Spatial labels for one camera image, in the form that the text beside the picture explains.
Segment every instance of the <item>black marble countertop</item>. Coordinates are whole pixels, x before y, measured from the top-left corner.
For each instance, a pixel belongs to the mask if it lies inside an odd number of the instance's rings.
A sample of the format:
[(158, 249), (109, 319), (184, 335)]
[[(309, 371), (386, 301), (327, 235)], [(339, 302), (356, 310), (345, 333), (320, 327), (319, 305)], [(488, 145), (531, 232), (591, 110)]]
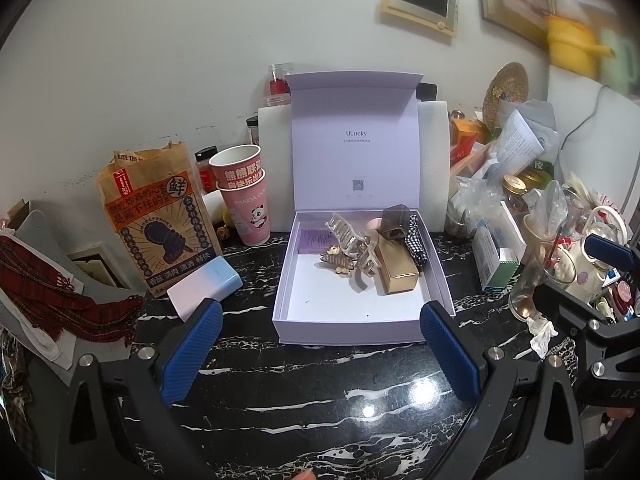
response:
[[(288, 238), (274, 234), (258, 248), (226, 244), (225, 258), (244, 285), (222, 302), (220, 337), (173, 416), (221, 480), (286, 480), (307, 467), (326, 480), (424, 478), (472, 406), (454, 396), (424, 344), (279, 344), (271, 315)], [(526, 324), (507, 306), (516, 278), (502, 292), (482, 293), (470, 243), (432, 238), (458, 324), (486, 347), (536, 360)], [(167, 298), (147, 302), (134, 350), (180, 323)], [(549, 348), (575, 368), (569, 339), (557, 336)], [(505, 413), (482, 464), (486, 473), (500, 463), (522, 404), (513, 399)], [(145, 465), (161, 475), (135, 414), (127, 404), (124, 411)]]

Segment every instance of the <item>orange box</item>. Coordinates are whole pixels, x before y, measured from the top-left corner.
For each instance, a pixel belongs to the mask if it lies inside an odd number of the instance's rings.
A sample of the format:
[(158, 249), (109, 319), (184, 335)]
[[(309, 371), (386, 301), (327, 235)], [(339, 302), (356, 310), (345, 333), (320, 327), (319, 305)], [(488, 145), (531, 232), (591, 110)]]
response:
[(478, 142), (484, 144), (484, 128), (481, 123), (466, 119), (452, 119), (451, 122), (453, 123), (453, 137), (456, 139), (456, 146), (475, 134), (478, 134)]

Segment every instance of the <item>blue gripper pad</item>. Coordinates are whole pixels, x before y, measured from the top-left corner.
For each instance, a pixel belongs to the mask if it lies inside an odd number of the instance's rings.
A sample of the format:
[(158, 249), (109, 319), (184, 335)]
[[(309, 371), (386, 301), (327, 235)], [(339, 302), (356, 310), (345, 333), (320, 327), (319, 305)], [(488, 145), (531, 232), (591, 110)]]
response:
[(166, 406), (183, 400), (222, 330), (222, 306), (205, 298), (184, 325), (160, 343), (156, 380)]
[(437, 301), (422, 307), (420, 330), (456, 397), (477, 403), (488, 373), (478, 340), (459, 328)]
[(631, 272), (636, 268), (636, 260), (631, 249), (598, 235), (589, 235), (585, 238), (584, 251), (591, 258), (616, 267), (621, 272)]

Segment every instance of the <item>red plaid scarf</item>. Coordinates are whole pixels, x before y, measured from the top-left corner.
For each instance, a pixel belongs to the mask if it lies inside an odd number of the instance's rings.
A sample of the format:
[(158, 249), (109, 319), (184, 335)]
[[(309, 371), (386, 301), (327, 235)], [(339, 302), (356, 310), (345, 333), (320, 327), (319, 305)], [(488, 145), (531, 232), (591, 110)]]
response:
[(36, 328), (57, 339), (62, 329), (88, 341), (133, 340), (143, 298), (95, 303), (30, 250), (0, 236), (0, 288)]

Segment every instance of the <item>black lid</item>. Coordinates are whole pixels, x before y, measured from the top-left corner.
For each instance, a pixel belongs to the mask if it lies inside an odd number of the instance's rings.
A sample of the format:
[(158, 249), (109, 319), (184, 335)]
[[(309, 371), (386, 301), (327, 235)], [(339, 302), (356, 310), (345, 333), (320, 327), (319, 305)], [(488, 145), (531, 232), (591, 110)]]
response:
[(212, 156), (214, 156), (218, 152), (217, 146), (209, 146), (204, 150), (200, 150), (196, 153), (196, 161), (200, 162), (201, 160), (209, 160)]

